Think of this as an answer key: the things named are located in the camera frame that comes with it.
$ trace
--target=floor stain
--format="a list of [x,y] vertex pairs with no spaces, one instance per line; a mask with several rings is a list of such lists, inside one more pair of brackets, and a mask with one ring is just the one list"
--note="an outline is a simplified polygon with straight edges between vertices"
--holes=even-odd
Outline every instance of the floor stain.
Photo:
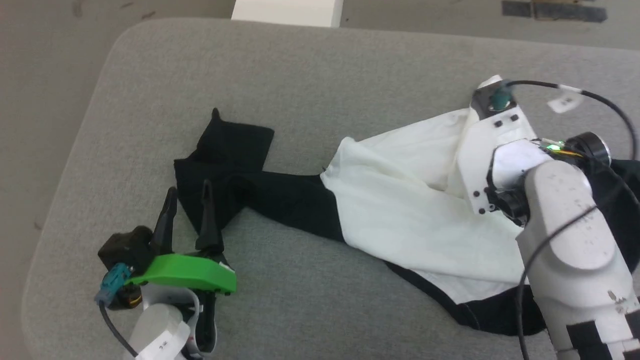
[[141,19],[142,20],[148,19],[148,18],[150,18],[151,16],[153,16],[155,14],[156,14],[156,12],[146,13],[145,15],[142,15]]
[[81,18],[82,17],[82,3],[83,2],[84,2],[84,0],[74,0],[74,2],[71,3],[71,12],[77,18]]

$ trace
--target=robotic arm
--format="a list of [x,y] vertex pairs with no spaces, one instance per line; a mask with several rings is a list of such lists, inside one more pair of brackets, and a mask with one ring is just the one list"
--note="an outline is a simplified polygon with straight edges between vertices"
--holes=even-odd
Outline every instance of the robotic arm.
[[640,357],[632,276],[584,174],[611,164],[606,144],[593,133],[565,143],[537,139],[501,86],[493,78],[472,100],[456,160],[465,198],[479,214],[499,210],[524,227],[516,238],[526,264],[519,300],[528,274],[558,359]]

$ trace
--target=garment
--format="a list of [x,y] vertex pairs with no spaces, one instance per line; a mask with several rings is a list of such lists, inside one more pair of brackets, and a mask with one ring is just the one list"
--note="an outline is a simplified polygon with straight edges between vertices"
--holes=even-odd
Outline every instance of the garment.
[[[439,234],[440,239],[453,234],[457,236],[455,244],[458,251],[465,252],[463,247],[465,238],[471,241],[478,238],[475,233],[482,233],[485,246],[492,246],[491,242],[495,239],[497,243],[505,244],[505,249],[495,251],[500,252],[500,256],[509,256],[509,262],[502,262],[502,264],[520,269],[514,270],[517,277],[520,275],[522,261],[514,240],[520,228],[508,222],[498,212],[484,217],[473,215],[467,218],[462,207],[463,200],[453,199],[452,195],[444,192],[449,184],[447,164],[451,163],[452,154],[457,147],[457,136],[464,127],[464,121],[461,119],[466,118],[465,111],[468,110],[441,115],[442,118],[433,123],[425,120],[421,122],[422,125],[417,123],[410,126],[412,128],[409,128],[409,131],[397,129],[375,136],[364,140],[360,145],[353,139],[347,138],[343,140],[336,157],[321,176],[294,176],[262,171],[273,139],[272,130],[224,122],[220,119],[218,111],[214,109],[211,122],[200,138],[194,153],[186,159],[174,162],[179,200],[194,228],[199,229],[202,221],[200,192],[203,181],[210,179],[214,187],[216,219],[219,226],[226,226],[244,206],[248,206],[282,224],[346,242],[384,259],[392,271],[433,297],[458,323],[482,331],[515,335],[516,284],[512,277],[491,277],[495,271],[481,269],[487,266],[480,261],[481,259],[474,266],[482,275],[470,273],[469,267],[466,267],[466,272],[459,272],[453,266],[455,262],[465,261],[467,259],[465,256],[469,257],[473,254],[456,254],[455,251],[451,251],[452,249],[438,250],[439,257],[452,257],[448,259],[448,263],[436,264],[440,266],[441,272],[433,271],[434,268],[430,264],[436,263],[435,260],[437,260],[433,257],[406,260],[407,253],[412,251],[411,247],[416,246],[415,242],[403,243],[399,249],[394,249],[398,244],[397,241],[394,244],[394,234],[402,233],[409,227],[422,229],[414,225],[424,217],[421,211],[427,211],[431,218],[424,219],[428,225],[425,229],[430,229],[424,233],[426,240],[434,234]],[[449,123],[442,121],[443,119],[448,119]],[[417,131],[418,128],[423,130],[422,135]],[[416,142],[413,141],[415,138],[412,140],[410,135],[422,140],[425,136],[430,136],[429,139],[441,147],[442,151],[420,149],[420,146],[432,146],[433,144],[429,144],[429,141],[418,142],[416,151],[414,149]],[[395,140],[389,142],[388,140],[393,137]],[[383,146],[385,143],[391,143],[393,146],[385,147]],[[366,156],[352,156],[353,154],[350,153],[360,154],[359,152],[363,151],[366,152]],[[410,158],[408,154],[415,154],[415,158]],[[428,156],[431,156],[430,166],[419,167],[422,169],[420,173],[412,172],[411,166],[407,166],[415,159]],[[640,194],[640,165],[637,162],[614,161],[612,168],[619,174],[630,174],[628,186],[634,193]],[[355,186],[349,184],[349,181],[342,181],[344,177],[336,176],[337,170],[373,172],[375,180],[379,183]],[[588,177],[596,203],[602,200],[602,197],[607,195],[608,189],[619,181],[608,172],[588,174]],[[376,186],[385,184],[385,181],[390,188],[400,189],[400,193],[385,194],[382,200],[377,199],[372,194],[379,192],[380,189]],[[402,186],[394,185],[393,181],[402,182]],[[416,201],[410,196],[416,192],[427,192],[429,196],[424,198],[425,201],[420,201],[419,197]],[[445,195],[446,201],[437,200],[438,197]],[[367,226],[372,227],[372,225],[365,226],[366,222],[358,223],[345,217],[344,209],[341,214],[340,202],[344,203],[345,200],[349,202],[348,197],[352,196],[366,200],[364,202],[366,208],[358,212],[360,217],[373,221],[372,224],[387,219],[383,226],[374,228],[375,231],[383,233],[383,236],[376,237],[376,241],[381,246],[372,247],[371,244],[362,241],[364,238],[371,237],[372,229]],[[429,203],[434,199],[436,199],[436,206]],[[389,202],[395,202],[394,206],[388,206]],[[424,208],[415,212],[412,206],[404,208],[404,204],[407,203],[412,206],[424,205]],[[615,204],[603,208],[602,212],[614,233],[627,265],[633,270],[640,259],[640,245],[636,241],[636,234],[640,231],[640,224],[637,221],[640,218],[640,211],[635,198],[629,193],[620,194]],[[456,227],[456,223],[452,222],[454,218],[464,219],[464,225],[468,226],[466,230],[452,230]],[[429,250],[427,245],[428,243],[424,245],[426,252]],[[524,298],[524,325],[525,334],[534,334],[545,327],[528,286]]]

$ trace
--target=green plastic part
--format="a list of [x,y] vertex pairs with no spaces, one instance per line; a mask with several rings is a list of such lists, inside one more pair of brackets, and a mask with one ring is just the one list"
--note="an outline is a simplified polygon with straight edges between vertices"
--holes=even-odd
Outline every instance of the green plastic part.
[[236,292],[236,273],[217,262],[196,256],[167,254],[156,256],[147,271],[127,284],[151,282],[203,291]]

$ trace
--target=white label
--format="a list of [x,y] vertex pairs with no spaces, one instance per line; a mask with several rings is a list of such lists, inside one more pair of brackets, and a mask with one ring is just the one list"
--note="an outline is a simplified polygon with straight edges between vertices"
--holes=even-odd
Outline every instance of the white label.
[[549,101],[547,104],[554,112],[558,114],[566,113],[567,111],[577,108],[582,104],[584,96],[574,91],[565,91],[562,96],[557,99]]

